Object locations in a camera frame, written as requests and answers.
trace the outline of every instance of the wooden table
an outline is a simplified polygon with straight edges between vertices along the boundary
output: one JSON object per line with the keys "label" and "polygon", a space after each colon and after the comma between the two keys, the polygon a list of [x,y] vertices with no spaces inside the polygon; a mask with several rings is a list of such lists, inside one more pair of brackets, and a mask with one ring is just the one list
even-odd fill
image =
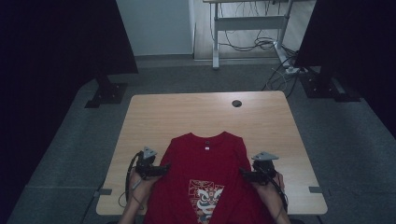
{"label": "wooden table", "polygon": [[[239,100],[242,105],[234,107]],[[208,137],[223,131],[241,136],[249,158],[261,151],[275,154],[283,174],[289,214],[321,215],[327,212],[301,136],[281,91],[218,92],[136,95],[129,105],[113,159],[96,207],[99,215],[120,215],[119,197],[131,158],[144,146],[158,152],[158,165],[172,138],[184,133]]]}

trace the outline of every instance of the cable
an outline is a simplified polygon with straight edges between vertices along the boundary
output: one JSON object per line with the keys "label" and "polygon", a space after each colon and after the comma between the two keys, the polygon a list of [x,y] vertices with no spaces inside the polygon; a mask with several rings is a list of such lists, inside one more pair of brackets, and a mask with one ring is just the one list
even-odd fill
{"label": "cable", "polygon": [[[136,197],[134,196],[134,189],[131,189],[131,191],[132,191],[132,194],[131,194],[132,198],[139,204],[139,210],[145,210],[145,206],[139,200],[137,200]],[[126,191],[124,191],[119,197],[119,206],[120,207],[125,207],[126,206],[126,205],[122,205],[121,202],[120,202],[122,196],[125,193],[126,193]]]}
{"label": "cable", "polygon": [[273,186],[275,187],[277,193],[279,194],[280,200],[283,203],[283,208],[285,209],[286,212],[288,212],[288,205],[289,205],[288,196],[285,194],[285,192],[283,192],[283,190],[275,182],[275,180],[273,178],[271,178],[271,176],[269,176],[260,166],[257,166],[255,168],[257,168],[258,171],[260,171],[263,175],[265,175],[266,178],[273,184]]}
{"label": "cable", "polygon": [[282,74],[282,73],[276,71],[274,68],[272,68],[272,69],[273,69],[276,73],[279,73],[279,74],[280,74],[280,77],[275,78],[271,83],[270,83],[270,80],[268,80],[267,83],[265,84],[265,86],[267,87],[267,89],[268,89],[269,91],[278,91],[279,88],[282,86],[282,82],[281,82],[281,83],[277,86],[277,88],[275,88],[275,89],[273,88],[273,84],[275,84],[278,80],[280,80],[280,79],[282,78],[282,79],[283,79],[283,84],[285,85],[285,87],[283,88],[282,91],[285,91],[286,88],[288,87],[288,82],[289,82],[290,80],[286,80],[284,74]]}
{"label": "cable", "polygon": [[320,218],[320,216],[317,216],[317,218],[318,218],[319,223],[320,223],[320,224],[323,224],[323,221],[322,221],[322,219]]}
{"label": "cable", "polygon": [[300,75],[300,71],[301,71],[301,69],[297,70],[297,73],[296,73],[295,78],[294,78],[294,83],[293,83],[293,85],[291,86],[290,92],[289,92],[289,94],[286,96],[286,98],[288,98],[289,96],[291,96],[291,93],[293,92],[294,87],[295,87],[295,85],[296,85],[297,78],[298,78],[298,76]]}
{"label": "cable", "polygon": [[[276,74],[277,70],[279,70],[279,68],[280,68],[285,62],[287,62],[288,60],[290,60],[291,58],[293,58],[293,57],[289,57],[289,58],[287,58],[286,60],[284,60],[284,61],[277,67],[277,69],[274,70],[273,74],[269,77],[269,79],[267,80],[266,83],[268,83],[269,81],[271,81],[271,79],[272,79],[272,78],[274,77],[274,75]],[[266,87],[267,87],[267,85],[265,84],[265,86],[262,88],[262,91],[264,91]]]}
{"label": "cable", "polygon": [[289,48],[287,48],[285,45],[282,45],[282,48],[283,48],[283,50],[285,50],[286,51],[286,53],[288,53],[288,55],[291,57],[291,56],[297,56],[297,54],[298,54],[298,52],[299,52],[299,50],[292,50],[292,49],[289,49]]}
{"label": "cable", "polygon": [[[239,3],[239,5],[238,5],[238,7],[236,8],[236,11],[235,11],[235,16],[237,14],[238,8],[240,8],[242,5],[243,5],[242,14],[243,15],[245,14],[245,3]],[[268,5],[267,5],[267,3],[264,2],[264,5],[265,5],[265,7],[264,7],[265,15],[267,15],[270,4],[268,3]],[[224,18],[221,4],[219,5],[219,10],[220,10],[221,17]],[[255,3],[255,10],[256,10],[257,16],[260,16],[260,13],[259,13],[259,11],[257,9],[256,3]],[[279,13],[279,11],[280,11],[280,2],[279,2],[279,5],[278,5],[278,13]],[[212,40],[214,41],[215,39],[214,39],[214,36],[213,36],[213,29],[212,29],[212,5],[211,4],[209,4],[209,21],[210,21],[210,23],[209,23],[210,24],[210,34],[212,36]],[[271,38],[269,36],[268,37],[260,37],[260,33],[262,32],[262,30],[260,30],[259,33],[257,34],[256,39],[254,40],[254,46],[238,47],[238,46],[233,45],[231,43],[231,41],[230,41],[230,38],[228,37],[228,34],[233,34],[234,32],[235,31],[232,31],[232,32],[224,31],[224,34],[225,34],[225,36],[227,38],[227,41],[228,41],[228,44],[219,43],[219,45],[229,46],[229,47],[231,47],[231,48],[233,48],[233,49],[235,49],[237,51],[251,51],[251,50],[253,50],[253,49],[257,48],[257,47],[259,47],[261,49],[264,49],[264,50],[267,50],[267,49],[272,49],[275,46],[274,43],[277,42],[277,39],[279,37],[279,30],[277,30],[277,38],[276,38],[276,40],[274,40],[273,38]],[[287,49],[286,48],[285,51],[289,54],[289,56],[293,56],[293,52],[294,51],[292,51],[291,49]]]}
{"label": "cable", "polygon": [[134,157],[131,159],[131,163],[129,164],[128,167],[128,172],[126,173],[126,177],[125,177],[125,198],[126,201],[128,201],[128,193],[129,193],[129,178],[131,176],[131,171],[134,168],[134,161],[136,160],[137,156],[139,155],[139,153],[137,153],[136,155],[134,155]]}

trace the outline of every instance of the metal frame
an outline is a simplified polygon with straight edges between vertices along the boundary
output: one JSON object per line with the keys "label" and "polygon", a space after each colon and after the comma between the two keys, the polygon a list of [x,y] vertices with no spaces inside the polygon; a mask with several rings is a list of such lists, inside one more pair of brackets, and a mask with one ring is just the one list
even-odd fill
{"label": "metal frame", "polygon": [[213,69],[219,69],[219,31],[230,30],[279,30],[279,38],[274,42],[276,53],[283,63],[284,67],[289,67],[287,62],[286,51],[282,49],[283,39],[285,37],[286,28],[290,18],[290,12],[293,0],[289,0],[288,10],[283,16],[265,16],[265,17],[234,17],[219,18],[219,4],[215,4],[214,17],[214,42],[213,42]]}

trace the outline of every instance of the white wall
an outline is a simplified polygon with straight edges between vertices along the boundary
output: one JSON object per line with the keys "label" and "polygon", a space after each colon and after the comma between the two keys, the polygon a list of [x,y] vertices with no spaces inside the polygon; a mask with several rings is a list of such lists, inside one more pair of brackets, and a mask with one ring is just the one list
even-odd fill
{"label": "white wall", "polygon": [[192,54],[192,0],[117,0],[117,4],[135,56]]}

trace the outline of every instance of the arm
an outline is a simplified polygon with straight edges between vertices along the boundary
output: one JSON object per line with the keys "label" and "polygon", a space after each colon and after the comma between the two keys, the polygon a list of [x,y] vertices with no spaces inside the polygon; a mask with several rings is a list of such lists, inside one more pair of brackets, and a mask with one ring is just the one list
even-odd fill
{"label": "arm", "polygon": [[[275,182],[282,188],[285,188],[283,183],[283,175],[277,173],[274,177]],[[267,206],[268,211],[273,217],[276,224],[290,224],[288,214],[283,208],[282,200],[276,191],[275,186],[270,182],[267,185],[259,185],[258,183],[252,183],[253,187],[257,190],[262,199],[262,202]]]}
{"label": "arm", "polygon": [[[125,209],[122,213],[122,216],[119,220],[119,224],[132,224],[134,223],[134,218],[136,216],[136,212],[141,206],[141,203],[145,201],[145,199],[149,196],[152,185],[159,179],[159,177],[153,177],[148,180],[141,179],[140,175],[134,171],[131,172],[131,181],[129,184],[130,192],[128,203],[125,206]],[[134,184],[139,183],[137,187],[132,190]]]}

